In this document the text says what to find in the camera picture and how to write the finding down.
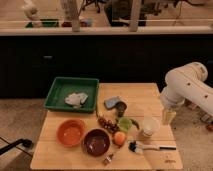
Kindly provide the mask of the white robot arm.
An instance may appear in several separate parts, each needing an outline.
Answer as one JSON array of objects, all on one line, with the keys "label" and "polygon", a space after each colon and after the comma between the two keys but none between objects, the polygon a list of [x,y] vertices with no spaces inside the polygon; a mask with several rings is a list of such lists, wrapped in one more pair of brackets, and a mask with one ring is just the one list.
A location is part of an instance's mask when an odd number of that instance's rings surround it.
[{"label": "white robot arm", "polygon": [[166,86],[160,93],[163,125],[172,122],[177,109],[185,100],[196,104],[213,117],[213,88],[204,83],[207,77],[207,68],[200,62],[192,62],[167,72]]}]

